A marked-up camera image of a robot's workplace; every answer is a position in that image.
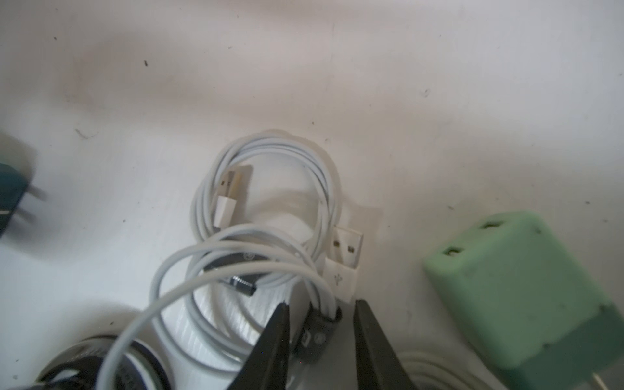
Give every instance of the coiled cable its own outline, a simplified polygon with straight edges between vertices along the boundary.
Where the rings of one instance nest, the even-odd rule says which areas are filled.
[[[419,388],[430,390],[492,390],[492,388],[465,369],[443,357],[409,351],[397,354],[405,372]]]
[[[304,166],[318,194],[318,211],[312,237],[303,244],[289,234],[268,226],[246,223],[233,225],[217,231],[213,227],[217,188],[223,174],[242,161],[261,154],[285,155]],[[168,257],[156,271],[150,287],[150,305],[135,319],[115,342],[107,355],[98,377],[99,390],[110,389],[110,379],[121,355],[132,342],[139,329],[153,320],[154,328],[163,345],[174,355],[193,367],[220,376],[233,378],[238,371],[218,368],[201,362],[188,354],[176,342],[167,329],[161,311],[175,300],[185,297],[188,320],[209,347],[220,353],[225,361],[241,367],[253,349],[253,345],[234,339],[212,325],[201,312],[193,291],[201,286],[231,276],[266,273],[257,282],[258,289],[283,285],[295,277],[305,283],[313,307],[328,318],[335,318],[338,308],[331,288],[319,276],[317,265],[334,224],[339,219],[340,202],[338,188],[323,159],[300,141],[276,132],[254,134],[232,142],[217,157],[208,175],[201,182],[191,206],[191,228],[198,244],[181,249]],[[242,241],[253,238],[254,241]],[[271,259],[229,265],[204,271],[213,261],[233,253],[251,253]],[[164,276],[179,261],[191,257],[185,281],[168,293],[161,295]],[[301,370],[302,364],[292,364]],[[291,377],[292,388],[301,378],[296,371]]]

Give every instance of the white surface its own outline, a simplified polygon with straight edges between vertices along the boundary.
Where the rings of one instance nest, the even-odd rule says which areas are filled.
[[[623,309],[622,20],[607,0],[3,1],[0,127],[39,198],[0,241],[0,387],[33,380],[110,307],[143,308],[158,264],[193,241],[214,156],[267,128],[334,159],[343,224],[366,237],[356,294],[397,350],[443,351],[495,383],[421,259],[504,210],[539,212]],[[247,218],[313,221],[301,172],[259,159]],[[283,295],[248,306],[262,323],[262,300]],[[185,319],[173,328],[211,356]],[[180,389],[226,385],[173,365]],[[345,320],[304,388],[355,383]]]

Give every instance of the stain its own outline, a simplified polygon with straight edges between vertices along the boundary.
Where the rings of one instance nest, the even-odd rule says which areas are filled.
[[[78,130],[78,129],[74,129],[74,131],[76,132],[76,134],[78,134],[78,137],[80,137],[80,139],[81,139],[81,140],[83,140],[83,141],[89,140],[89,139],[91,139],[91,138],[93,138],[93,137],[95,137],[95,136],[97,135],[97,133],[96,133],[96,134],[94,134],[94,135],[84,135],[84,134],[83,134],[80,130]]]

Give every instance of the wall charger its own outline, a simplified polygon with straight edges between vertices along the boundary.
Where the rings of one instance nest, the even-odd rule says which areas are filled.
[[[0,163],[0,236],[28,188],[28,181],[15,168]]]
[[[533,213],[482,220],[424,269],[468,342],[511,390],[568,390],[624,353],[621,314]]]

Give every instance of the usb-a plug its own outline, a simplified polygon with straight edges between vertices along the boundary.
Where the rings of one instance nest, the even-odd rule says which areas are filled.
[[[363,235],[355,230],[334,227],[329,243],[323,278],[330,285],[335,297],[350,303],[358,282],[359,254]]]
[[[236,195],[242,181],[243,174],[236,168],[230,169],[223,174],[217,187],[217,207],[213,226],[225,229],[232,222],[232,215],[236,207]]]

